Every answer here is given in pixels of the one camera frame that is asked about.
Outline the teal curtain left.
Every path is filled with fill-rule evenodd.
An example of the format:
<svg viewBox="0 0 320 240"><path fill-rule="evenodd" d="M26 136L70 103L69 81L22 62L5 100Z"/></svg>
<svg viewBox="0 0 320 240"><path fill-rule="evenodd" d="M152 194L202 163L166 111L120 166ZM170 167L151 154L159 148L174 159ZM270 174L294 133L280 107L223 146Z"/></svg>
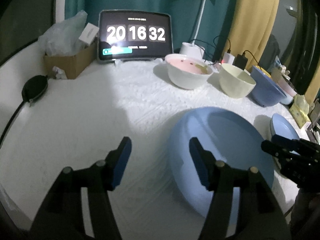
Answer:
<svg viewBox="0 0 320 240"><path fill-rule="evenodd" d="M141 10L170 15L174 51L193 39L202 0L66 0L65 18L84 10L87 21L96 25L102 10ZM196 44L206 50L205 57L218 60L227 43L236 0L207 0Z"/></svg>

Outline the clear plastic bag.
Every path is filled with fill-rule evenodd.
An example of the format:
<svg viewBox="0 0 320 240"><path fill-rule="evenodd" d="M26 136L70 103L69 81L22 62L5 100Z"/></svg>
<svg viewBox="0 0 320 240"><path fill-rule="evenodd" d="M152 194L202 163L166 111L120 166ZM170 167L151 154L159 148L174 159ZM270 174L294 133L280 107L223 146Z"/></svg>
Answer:
<svg viewBox="0 0 320 240"><path fill-rule="evenodd" d="M40 49L49 57L73 56L85 48L85 43L79 40L87 20L83 10L75 16L52 25L38 38Z"/></svg>

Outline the tablet showing clock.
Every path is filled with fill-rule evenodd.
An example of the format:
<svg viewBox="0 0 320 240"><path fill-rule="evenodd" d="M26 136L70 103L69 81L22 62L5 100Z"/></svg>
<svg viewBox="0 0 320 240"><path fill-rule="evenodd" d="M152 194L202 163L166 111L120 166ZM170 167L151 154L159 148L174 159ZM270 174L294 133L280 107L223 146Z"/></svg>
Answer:
<svg viewBox="0 0 320 240"><path fill-rule="evenodd" d="M171 17L139 10L99 14L97 60L149 60L173 53Z"/></svg>

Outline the white desk lamp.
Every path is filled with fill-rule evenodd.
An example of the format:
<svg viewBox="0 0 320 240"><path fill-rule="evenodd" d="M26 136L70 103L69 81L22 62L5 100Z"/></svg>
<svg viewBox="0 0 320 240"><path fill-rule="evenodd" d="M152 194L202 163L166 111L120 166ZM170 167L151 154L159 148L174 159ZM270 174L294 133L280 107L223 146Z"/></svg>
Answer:
<svg viewBox="0 0 320 240"><path fill-rule="evenodd" d="M191 57L193 59L197 59L197 60L203 60L204 53L206 52L203 47L195 44L195 41L197 40L197 36L199 34L206 1L207 0L202 0L201 6L200 6L200 12L196 21L196 29L195 29L193 39L189 42L183 42L180 48L180 54Z"/></svg>

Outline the pink strawberry bowl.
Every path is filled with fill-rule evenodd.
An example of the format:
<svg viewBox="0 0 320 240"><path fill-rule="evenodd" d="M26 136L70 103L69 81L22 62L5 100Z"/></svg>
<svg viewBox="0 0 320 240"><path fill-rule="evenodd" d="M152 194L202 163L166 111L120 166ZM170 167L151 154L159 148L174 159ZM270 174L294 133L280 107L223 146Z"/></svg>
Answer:
<svg viewBox="0 0 320 240"><path fill-rule="evenodd" d="M168 54L165 58L170 81L177 87L193 90L204 85L213 74L203 61L183 54Z"/></svg>

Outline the yellow curtain left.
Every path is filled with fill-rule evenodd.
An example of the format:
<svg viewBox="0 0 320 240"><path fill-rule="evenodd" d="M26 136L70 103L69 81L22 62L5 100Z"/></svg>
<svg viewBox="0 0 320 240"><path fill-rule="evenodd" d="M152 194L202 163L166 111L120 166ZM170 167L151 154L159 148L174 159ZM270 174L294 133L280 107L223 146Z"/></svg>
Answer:
<svg viewBox="0 0 320 240"><path fill-rule="evenodd" d="M236 0L233 22L228 35L231 53L236 56L248 50L245 69L257 65L276 19L280 0Z"/></svg>

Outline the white utensil basket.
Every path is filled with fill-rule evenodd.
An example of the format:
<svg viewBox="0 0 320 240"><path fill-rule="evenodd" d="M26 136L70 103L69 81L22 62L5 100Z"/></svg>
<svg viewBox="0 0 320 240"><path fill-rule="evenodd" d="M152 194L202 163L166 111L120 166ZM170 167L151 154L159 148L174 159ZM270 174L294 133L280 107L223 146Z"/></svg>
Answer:
<svg viewBox="0 0 320 240"><path fill-rule="evenodd" d="M278 80L280 76L290 80L290 71L287 70L285 65L282 65L278 56L275 57L274 62L270 66L270 74L273 79Z"/></svg>

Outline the cardboard box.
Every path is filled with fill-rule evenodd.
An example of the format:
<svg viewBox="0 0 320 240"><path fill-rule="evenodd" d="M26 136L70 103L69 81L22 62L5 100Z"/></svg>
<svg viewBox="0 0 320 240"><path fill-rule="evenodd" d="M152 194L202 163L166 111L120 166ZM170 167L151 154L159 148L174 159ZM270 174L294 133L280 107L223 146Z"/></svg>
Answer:
<svg viewBox="0 0 320 240"><path fill-rule="evenodd" d="M67 79L76 79L97 57L97 41L73 56L43 56L44 67L49 77L62 70Z"/></svg>

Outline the black round pouch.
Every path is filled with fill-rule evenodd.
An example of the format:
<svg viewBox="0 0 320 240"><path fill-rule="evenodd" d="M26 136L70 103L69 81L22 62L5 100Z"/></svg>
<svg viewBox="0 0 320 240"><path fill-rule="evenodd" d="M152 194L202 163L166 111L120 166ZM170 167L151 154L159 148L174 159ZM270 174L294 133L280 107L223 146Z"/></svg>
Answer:
<svg viewBox="0 0 320 240"><path fill-rule="evenodd" d="M48 76L36 75L30 78L22 88L24 102L32 103L40 99L48 88Z"/></svg>

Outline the small white box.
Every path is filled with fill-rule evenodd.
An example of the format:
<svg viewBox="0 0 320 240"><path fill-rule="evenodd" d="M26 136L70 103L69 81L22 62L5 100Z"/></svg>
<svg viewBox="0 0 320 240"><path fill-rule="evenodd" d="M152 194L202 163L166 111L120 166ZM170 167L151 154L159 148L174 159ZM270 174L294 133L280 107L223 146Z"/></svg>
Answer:
<svg viewBox="0 0 320 240"><path fill-rule="evenodd" d="M90 46L93 43L98 32L99 27L91 23L87 23L81 35L79 36L79 40L83 42L85 45Z"/></svg>

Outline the cream bowl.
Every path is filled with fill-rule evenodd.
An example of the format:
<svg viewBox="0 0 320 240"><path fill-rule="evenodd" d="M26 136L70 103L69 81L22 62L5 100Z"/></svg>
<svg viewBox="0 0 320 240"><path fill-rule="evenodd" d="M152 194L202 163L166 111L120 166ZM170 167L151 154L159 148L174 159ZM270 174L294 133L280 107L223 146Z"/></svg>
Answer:
<svg viewBox="0 0 320 240"><path fill-rule="evenodd" d="M223 92L234 99L248 96L255 88L256 81L244 70L228 63L222 63L219 84Z"/></svg>

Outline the yellow tissue pack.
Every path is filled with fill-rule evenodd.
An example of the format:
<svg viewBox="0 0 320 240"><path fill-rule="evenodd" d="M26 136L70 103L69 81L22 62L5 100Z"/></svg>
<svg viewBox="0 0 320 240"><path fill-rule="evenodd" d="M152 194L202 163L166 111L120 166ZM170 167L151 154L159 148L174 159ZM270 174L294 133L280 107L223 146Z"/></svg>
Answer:
<svg viewBox="0 0 320 240"><path fill-rule="evenodd" d="M295 122L300 129L307 129L311 125L309 113L309 104L305 96L296 94L293 98L293 104L289 109Z"/></svg>

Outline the dark blue bowl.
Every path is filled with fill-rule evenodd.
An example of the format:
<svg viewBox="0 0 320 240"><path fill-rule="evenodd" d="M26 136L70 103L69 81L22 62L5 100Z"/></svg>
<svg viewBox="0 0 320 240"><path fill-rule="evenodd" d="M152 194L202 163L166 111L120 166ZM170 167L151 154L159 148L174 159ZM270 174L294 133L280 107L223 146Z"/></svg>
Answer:
<svg viewBox="0 0 320 240"><path fill-rule="evenodd" d="M253 66L251 77L255 80L256 85L251 91L251 97L261 107L271 107L286 98L283 90L260 68Z"/></svg>

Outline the black power adapter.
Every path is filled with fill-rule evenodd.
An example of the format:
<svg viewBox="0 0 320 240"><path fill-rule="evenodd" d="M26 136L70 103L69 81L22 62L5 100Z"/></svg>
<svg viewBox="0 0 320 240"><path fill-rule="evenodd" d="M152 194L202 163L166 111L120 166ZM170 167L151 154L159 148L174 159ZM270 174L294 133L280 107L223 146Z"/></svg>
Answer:
<svg viewBox="0 0 320 240"><path fill-rule="evenodd" d="M233 62L233 65L244 70L246 68L246 64L248 62L248 58L245 56L245 53L238 54Z"/></svg>

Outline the light blue deep plate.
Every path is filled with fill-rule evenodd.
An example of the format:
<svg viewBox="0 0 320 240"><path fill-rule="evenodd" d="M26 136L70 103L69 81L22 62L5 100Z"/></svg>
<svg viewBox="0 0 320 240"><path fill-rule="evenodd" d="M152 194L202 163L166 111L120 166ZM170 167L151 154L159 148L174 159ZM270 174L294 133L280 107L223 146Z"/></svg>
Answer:
<svg viewBox="0 0 320 240"><path fill-rule="evenodd" d="M189 152L189 141L196 137L202 147L232 168L255 166L268 186L273 185L272 157L261 150L263 137L238 114L219 107L196 108L185 113L171 129L168 140L169 162L178 189L189 205L206 217L213 193L201 184Z"/></svg>

